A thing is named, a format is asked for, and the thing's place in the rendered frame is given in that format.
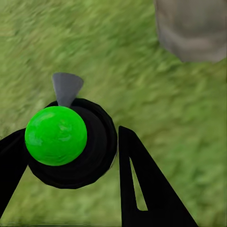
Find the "pesticide atomizer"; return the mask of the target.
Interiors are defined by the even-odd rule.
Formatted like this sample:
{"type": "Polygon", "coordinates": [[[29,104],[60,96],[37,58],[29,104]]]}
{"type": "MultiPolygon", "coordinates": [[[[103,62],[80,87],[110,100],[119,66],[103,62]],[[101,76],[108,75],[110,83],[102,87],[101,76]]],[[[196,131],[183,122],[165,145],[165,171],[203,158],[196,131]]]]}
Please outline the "pesticide atomizer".
{"type": "Polygon", "coordinates": [[[76,98],[83,79],[52,75],[57,101],[37,112],[24,138],[25,160],[42,182],[58,189],[79,189],[111,169],[118,153],[112,118],[89,100],[76,98]]]}

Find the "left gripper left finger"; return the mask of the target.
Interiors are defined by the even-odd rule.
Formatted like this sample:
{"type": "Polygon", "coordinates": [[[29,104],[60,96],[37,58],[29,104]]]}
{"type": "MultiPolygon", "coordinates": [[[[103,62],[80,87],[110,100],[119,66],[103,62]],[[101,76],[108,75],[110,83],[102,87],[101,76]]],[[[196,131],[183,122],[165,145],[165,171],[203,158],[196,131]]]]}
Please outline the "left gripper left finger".
{"type": "Polygon", "coordinates": [[[29,166],[23,146],[25,131],[26,129],[20,129],[0,140],[0,218],[29,166]]]}

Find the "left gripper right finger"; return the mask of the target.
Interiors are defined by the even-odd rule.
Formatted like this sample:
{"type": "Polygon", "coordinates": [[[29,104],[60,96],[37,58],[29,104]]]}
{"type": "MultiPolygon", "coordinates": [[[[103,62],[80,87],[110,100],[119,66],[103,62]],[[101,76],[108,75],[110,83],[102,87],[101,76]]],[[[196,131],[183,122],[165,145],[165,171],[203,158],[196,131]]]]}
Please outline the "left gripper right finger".
{"type": "Polygon", "coordinates": [[[198,227],[137,134],[119,126],[122,227],[198,227]],[[130,158],[148,211],[139,210],[130,158]]]}

